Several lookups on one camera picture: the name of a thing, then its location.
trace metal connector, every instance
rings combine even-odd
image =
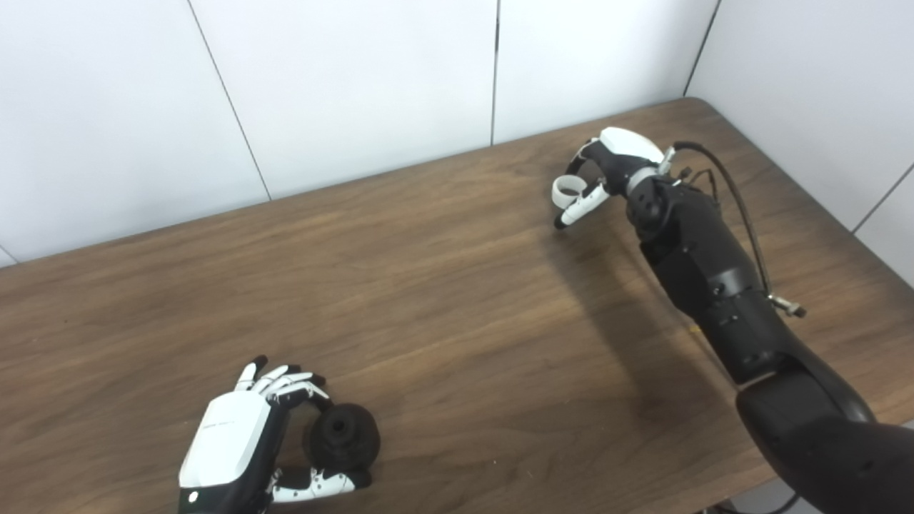
[[[670,166],[673,164],[673,155],[676,155],[676,151],[670,146],[664,153],[664,160],[660,161],[660,165],[657,166],[658,175],[666,175],[670,172]]]
[[[769,294],[768,299],[771,300],[771,303],[775,307],[787,313],[787,316],[806,317],[806,309],[800,304],[791,302],[780,296],[775,296],[774,294]]]

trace humanoid robot hand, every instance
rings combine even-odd
[[[672,151],[660,151],[643,135],[619,127],[606,127],[600,137],[585,143],[569,163],[565,175],[552,184],[552,203],[562,209],[556,216],[557,229],[583,218],[609,197],[627,196],[634,185],[669,169]],[[585,162],[596,163],[603,177],[590,182],[578,177]]]
[[[257,379],[266,362],[264,356],[254,359],[234,391],[209,403],[178,476],[179,514],[261,514],[272,502],[323,498],[370,485],[367,467],[380,445],[371,415],[355,405],[334,406],[320,388],[325,379],[298,366],[283,365]],[[322,413],[311,449],[313,460],[321,455],[325,462],[284,474],[275,467],[276,456],[289,411],[303,402]]]

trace wall seam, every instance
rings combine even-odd
[[[8,252],[8,251],[6,250],[6,248],[3,247],[2,244],[0,244],[0,252],[5,253],[6,256],[9,257],[10,259],[12,259],[13,262],[15,262],[16,264],[19,264],[19,263],[22,262],[22,261],[19,261],[16,257],[13,257],[13,254],[10,253],[10,252]]]
[[[717,10],[720,8],[720,2],[722,0],[717,0],[717,5],[714,6],[714,12],[711,13],[711,19],[707,22],[707,29],[705,30],[705,37],[701,40],[701,46],[698,47],[698,54],[695,55],[695,62],[692,63],[692,71],[688,74],[688,80],[685,81],[685,87],[683,88],[683,96],[685,97],[688,94],[688,87],[692,85],[692,77],[695,76],[695,70],[698,68],[698,61],[701,59],[701,52],[705,51],[705,43],[707,43],[707,37],[711,34],[711,27],[714,26],[714,20],[717,18]]]
[[[852,234],[856,235],[856,232],[858,230],[860,230],[861,227],[863,227],[863,224],[866,223],[867,220],[869,220],[869,217],[872,216],[873,213],[875,213],[879,209],[879,207],[888,199],[888,197],[890,197],[892,195],[892,193],[895,191],[895,189],[897,189],[898,186],[900,186],[901,183],[904,182],[905,178],[908,175],[910,175],[912,169],[914,169],[914,163],[911,163],[911,166],[908,166],[908,169],[904,173],[901,174],[901,178],[899,178],[895,182],[895,184],[892,184],[892,187],[890,187],[888,189],[886,194],[883,195],[883,197],[880,198],[878,202],[876,202],[876,205],[874,205],[873,208],[870,209],[869,212],[867,212],[867,214],[863,217],[863,219],[860,220],[859,223],[857,223],[856,227],[854,227],[854,229],[851,230]]]
[[[244,145],[248,147],[250,160],[254,162],[254,168],[257,170],[257,175],[260,177],[260,183],[263,185],[264,192],[267,193],[267,200],[272,200],[273,196],[270,194],[270,188],[267,187],[267,181],[263,178],[263,172],[260,171],[260,165],[257,162],[257,157],[254,156],[254,150],[250,147],[248,135],[244,132],[244,127],[241,126],[241,119],[238,117],[238,111],[235,110],[235,103],[231,100],[229,89],[226,87],[226,82],[222,79],[222,73],[219,71],[219,66],[216,64],[216,58],[213,57],[213,51],[209,48],[209,42],[207,41],[206,35],[203,34],[203,27],[200,25],[200,20],[197,18],[197,11],[194,10],[194,6],[190,3],[190,0],[187,0],[187,7],[190,8],[190,14],[194,16],[194,23],[197,24],[197,30],[200,31],[200,37],[203,39],[203,45],[207,48],[207,54],[209,54],[210,62],[213,63],[213,69],[216,70],[216,76],[219,77],[219,83],[222,84],[222,91],[225,92],[228,106],[231,107],[231,112],[235,116],[235,123],[238,124],[238,128],[241,131]]]
[[[495,144],[495,95],[498,90],[498,43],[502,30],[502,0],[495,6],[495,59],[492,71],[492,122],[489,125],[489,146]]]

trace wooden table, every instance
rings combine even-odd
[[[0,271],[0,505],[175,512],[207,402],[259,353],[383,437],[373,487],[280,513],[687,514],[771,478],[622,202],[552,229],[552,179],[610,124],[715,151],[810,310],[791,325],[881,420],[914,418],[914,292],[686,99]]]

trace white robotic hand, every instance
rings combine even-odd
[[[600,137],[585,143],[569,163],[565,175],[552,183],[552,203],[562,212],[555,226],[562,230],[596,209],[609,197],[628,196],[641,179],[666,173],[669,159],[651,140],[619,127],[606,127]],[[585,162],[594,161],[604,177],[587,183],[578,177]]]
[[[359,418],[366,425],[360,433],[374,435],[370,459],[336,466],[333,472],[311,468],[287,477],[275,467],[289,410],[305,401],[322,412],[318,425],[326,425],[325,418],[334,418],[333,424],[349,432],[360,427],[340,424],[341,415],[354,424],[341,410],[355,406],[334,407],[330,396],[320,389],[325,380],[319,375],[302,373],[297,366],[280,366],[255,380],[266,362],[264,356],[254,359],[241,372],[234,391],[209,403],[178,476],[179,514],[261,514],[273,501],[323,498],[371,483],[367,466],[377,456],[380,442],[374,420],[361,408],[370,421]],[[344,443],[351,446],[352,434]],[[321,439],[318,444],[327,441]]]

